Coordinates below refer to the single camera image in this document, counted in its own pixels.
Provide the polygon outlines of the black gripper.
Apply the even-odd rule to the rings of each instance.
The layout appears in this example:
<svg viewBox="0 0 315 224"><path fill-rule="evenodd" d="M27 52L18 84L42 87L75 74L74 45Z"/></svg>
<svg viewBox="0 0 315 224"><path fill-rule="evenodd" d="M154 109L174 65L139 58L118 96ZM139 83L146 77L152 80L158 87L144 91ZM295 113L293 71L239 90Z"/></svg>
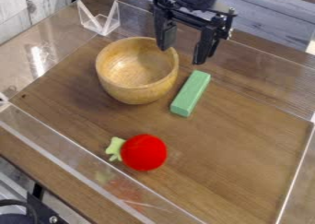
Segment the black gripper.
<svg viewBox="0 0 315 224"><path fill-rule="evenodd" d="M206 26L194 53L194 64L203 65L214 55L218 39L227 40L231 36L233 20L238 16L235 8L218 0L152 0L152 13L156 44L162 51L176 41L176 22L196 29Z"/></svg>

